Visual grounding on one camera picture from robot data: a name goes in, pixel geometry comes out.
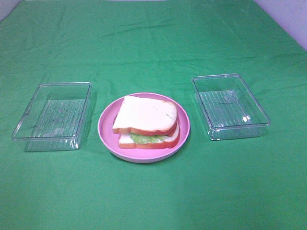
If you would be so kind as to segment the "green lettuce leaf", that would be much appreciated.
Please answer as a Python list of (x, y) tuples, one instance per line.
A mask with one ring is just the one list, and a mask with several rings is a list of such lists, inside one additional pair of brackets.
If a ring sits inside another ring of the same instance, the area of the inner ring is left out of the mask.
[(130, 133), (130, 138), (136, 144), (148, 144), (148, 143), (159, 143), (168, 138), (166, 135), (154, 135), (154, 136), (145, 136), (139, 134)]

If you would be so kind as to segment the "toast slice with red crust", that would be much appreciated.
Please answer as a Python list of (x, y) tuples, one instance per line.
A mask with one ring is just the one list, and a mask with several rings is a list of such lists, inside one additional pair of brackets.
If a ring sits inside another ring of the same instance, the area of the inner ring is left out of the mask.
[(180, 138), (180, 126), (176, 123), (176, 128), (171, 132), (167, 139), (159, 143), (136, 144), (130, 138), (130, 133), (122, 134), (119, 138), (118, 145), (121, 149), (170, 149), (173, 148)]

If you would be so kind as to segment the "pink round plate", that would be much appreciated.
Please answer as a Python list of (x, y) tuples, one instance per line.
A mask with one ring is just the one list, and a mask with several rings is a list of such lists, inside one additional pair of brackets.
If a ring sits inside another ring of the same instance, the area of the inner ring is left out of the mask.
[(170, 149), (121, 149), (118, 146), (120, 135), (114, 134), (112, 131), (113, 121), (123, 102), (123, 97), (121, 97), (108, 105), (99, 117), (97, 131), (103, 144), (113, 155), (134, 163), (152, 163), (174, 155), (182, 148), (190, 132), (189, 116), (185, 109), (175, 100), (157, 93), (139, 92), (133, 93), (132, 96), (171, 101), (176, 105), (178, 111), (177, 119), (180, 126), (180, 138), (178, 143)]

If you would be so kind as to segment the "green tablecloth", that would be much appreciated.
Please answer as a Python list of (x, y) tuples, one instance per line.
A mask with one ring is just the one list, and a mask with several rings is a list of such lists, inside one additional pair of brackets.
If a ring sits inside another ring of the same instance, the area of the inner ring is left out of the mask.
[[(271, 123), (211, 141), (192, 78), (238, 73)], [(88, 138), (24, 152), (11, 138), (37, 86), (92, 83)], [(153, 164), (113, 156), (97, 133), (117, 98), (156, 92), (190, 118), (180, 151)], [(0, 24), (3, 230), (304, 230), (307, 54), (252, 0), (22, 1)]]

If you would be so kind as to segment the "clear right plastic tray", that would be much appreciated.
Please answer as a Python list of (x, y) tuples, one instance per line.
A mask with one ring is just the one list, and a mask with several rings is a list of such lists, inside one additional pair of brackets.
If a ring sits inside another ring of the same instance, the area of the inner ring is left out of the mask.
[(237, 73), (198, 76), (192, 84), (210, 140), (260, 137), (271, 123)]

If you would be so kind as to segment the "clear plastic tray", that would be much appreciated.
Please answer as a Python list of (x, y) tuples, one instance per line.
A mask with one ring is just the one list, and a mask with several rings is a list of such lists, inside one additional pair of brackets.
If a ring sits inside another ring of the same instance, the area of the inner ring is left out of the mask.
[(84, 137), (91, 90), (90, 82), (40, 84), (12, 140), (27, 152), (77, 150)]
[(237, 73), (198, 76), (192, 84), (210, 140), (260, 137), (271, 123)]

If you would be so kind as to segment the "clear left plastic tray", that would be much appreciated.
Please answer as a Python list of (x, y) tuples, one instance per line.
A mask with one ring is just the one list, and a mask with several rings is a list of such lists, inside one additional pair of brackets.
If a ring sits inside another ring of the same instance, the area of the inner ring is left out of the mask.
[(91, 90), (90, 82), (40, 84), (12, 140), (27, 152), (77, 150), (84, 137)]

